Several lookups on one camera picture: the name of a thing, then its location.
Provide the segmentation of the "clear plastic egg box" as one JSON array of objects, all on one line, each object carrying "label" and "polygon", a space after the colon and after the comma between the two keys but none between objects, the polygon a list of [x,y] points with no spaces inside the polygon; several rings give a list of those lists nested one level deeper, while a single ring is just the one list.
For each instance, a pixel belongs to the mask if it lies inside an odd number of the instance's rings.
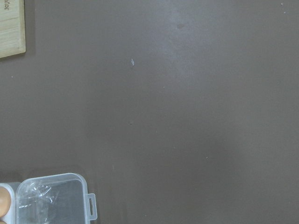
[{"label": "clear plastic egg box", "polygon": [[96,196],[76,173],[4,182],[0,190],[8,196],[2,224],[90,224],[98,218]]}]

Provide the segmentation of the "brown egg far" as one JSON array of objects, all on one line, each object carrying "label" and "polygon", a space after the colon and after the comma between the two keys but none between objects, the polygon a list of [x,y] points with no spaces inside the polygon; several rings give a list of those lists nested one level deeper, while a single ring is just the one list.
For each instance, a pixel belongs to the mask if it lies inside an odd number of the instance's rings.
[{"label": "brown egg far", "polygon": [[11,195],[9,191],[4,187],[0,187],[0,217],[3,217],[8,213],[10,205]]}]

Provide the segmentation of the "bamboo cutting board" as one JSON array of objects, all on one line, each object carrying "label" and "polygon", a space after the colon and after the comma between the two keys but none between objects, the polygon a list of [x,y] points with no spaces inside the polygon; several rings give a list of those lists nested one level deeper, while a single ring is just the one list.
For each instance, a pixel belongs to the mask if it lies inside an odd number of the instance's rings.
[{"label": "bamboo cutting board", "polygon": [[0,57],[26,52],[23,0],[0,1]]}]

